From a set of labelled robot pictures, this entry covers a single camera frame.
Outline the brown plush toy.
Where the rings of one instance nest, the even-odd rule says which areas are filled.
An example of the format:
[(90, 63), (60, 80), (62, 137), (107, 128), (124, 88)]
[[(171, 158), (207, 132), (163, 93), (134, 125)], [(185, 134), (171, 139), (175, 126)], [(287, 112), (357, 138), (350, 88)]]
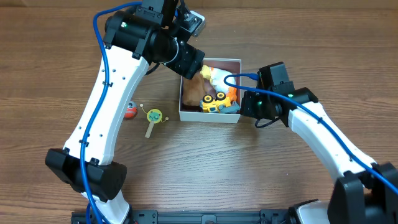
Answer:
[(191, 80), (183, 78), (182, 103), (184, 105), (199, 106), (205, 95), (205, 81), (201, 74), (196, 73)]

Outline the white plush duck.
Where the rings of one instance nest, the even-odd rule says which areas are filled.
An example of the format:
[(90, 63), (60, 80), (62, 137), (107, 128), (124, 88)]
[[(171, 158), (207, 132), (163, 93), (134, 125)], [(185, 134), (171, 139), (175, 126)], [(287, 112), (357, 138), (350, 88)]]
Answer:
[(210, 82), (216, 92), (223, 92), (231, 101), (237, 100), (237, 89), (224, 82), (225, 77), (231, 75), (231, 72), (204, 65), (200, 74)]

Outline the yellow cat rattle drum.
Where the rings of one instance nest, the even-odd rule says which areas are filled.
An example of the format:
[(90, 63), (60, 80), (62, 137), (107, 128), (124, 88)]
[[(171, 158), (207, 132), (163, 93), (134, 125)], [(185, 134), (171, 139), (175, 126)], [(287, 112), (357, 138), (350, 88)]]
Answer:
[(142, 111), (146, 114), (146, 118), (149, 122), (149, 126), (148, 126), (146, 134), (145, 134), (145, 138), (150, 138), (154, 126), (158, 123), (164, 123), (164, 122), (168, 121), (169, 117), (163, 116), (161, 110), (159, 110), (159, 109), (154, 108), (149, 111), (145, 111), (143, 104), (140, 104), (139, 106), (141, 107)]

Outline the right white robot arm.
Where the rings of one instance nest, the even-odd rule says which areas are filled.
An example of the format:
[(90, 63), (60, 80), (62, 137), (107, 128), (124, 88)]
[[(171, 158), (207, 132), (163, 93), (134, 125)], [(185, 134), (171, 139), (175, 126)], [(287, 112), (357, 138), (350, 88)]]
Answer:
[(334, 182), (328, 202), (312, 200), (289, 208), (287, 223), (397, 223), (397, 169), (359, 150), (309, 89), (244, 90), (242, 115), (281, 120), (308, 144)]

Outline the yellow toy crane truck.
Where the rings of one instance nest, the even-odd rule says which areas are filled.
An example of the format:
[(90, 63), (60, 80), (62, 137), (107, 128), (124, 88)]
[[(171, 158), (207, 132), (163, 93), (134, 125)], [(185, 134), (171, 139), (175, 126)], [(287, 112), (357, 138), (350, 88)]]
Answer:
[(200, 101), (200, 108), (204, 113), (236, 114), (240, 106), (223, 92), (218, 92), (216, 98), (205, 95)]

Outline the red ball toy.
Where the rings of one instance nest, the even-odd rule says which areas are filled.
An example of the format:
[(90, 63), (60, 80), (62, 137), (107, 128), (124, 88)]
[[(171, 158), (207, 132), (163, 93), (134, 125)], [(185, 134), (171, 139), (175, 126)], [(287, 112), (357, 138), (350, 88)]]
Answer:
[(124, 114), (124, 117), (126, 119), (132, 119), (133, 117), (135, 117), (136, 114), (137, 114), (137, 106), (136, 106), (135, 102), (130, 101), (127, 104), (127, 108), (126, 108), (126, 112)]

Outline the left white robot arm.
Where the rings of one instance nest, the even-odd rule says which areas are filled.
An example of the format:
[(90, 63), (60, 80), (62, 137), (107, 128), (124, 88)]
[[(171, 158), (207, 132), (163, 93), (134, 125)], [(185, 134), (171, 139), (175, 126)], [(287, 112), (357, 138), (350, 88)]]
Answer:
[(139, 82), (164, 65), (191, 79), (205, 54), (188, 40), (205, 18), (180, 2), (131, 2), (106, 10), (105, 33), (96, 36), (102, 54), (95, 85), (71, 136), (50, 149), (46, 166), (88, 199), (72, 223), (133, 223), (122, 193), (127, 169), (114, 162), (116, 138)]

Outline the white box pink interior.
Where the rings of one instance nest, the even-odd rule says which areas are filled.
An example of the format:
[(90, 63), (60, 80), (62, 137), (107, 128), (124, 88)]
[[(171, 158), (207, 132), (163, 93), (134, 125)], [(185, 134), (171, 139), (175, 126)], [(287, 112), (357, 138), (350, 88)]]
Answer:
[[(205, 57), (203, 59), (203, 64), (220, 68), (222, 70), (227, 70), (231, 73), (241, 73), (242, 72), (242, 60), (238, 58), (209, 58)], [(181, 78), (180, 81), (180, 99), (178, 112), (181, 121), (195, 121), (195, 122), (208, 122), (208, 123), (231, 123), (236, 124), (241, 115), (239, 111), (235, 114), (220, 114), (220, 113), (204, 113), (201, 111), (200, 107), (197, 106), (185, 106), (183, 104), (183, 82), (184, 79)]]

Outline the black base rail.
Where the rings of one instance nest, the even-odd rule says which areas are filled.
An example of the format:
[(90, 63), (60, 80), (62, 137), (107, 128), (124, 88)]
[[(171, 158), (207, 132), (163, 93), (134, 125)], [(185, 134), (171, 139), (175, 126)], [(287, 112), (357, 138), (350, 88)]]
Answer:
[(133, 210), (124, 223), (132, 224), (300, 224), (292, 210), (245, 212), (158, 212)]

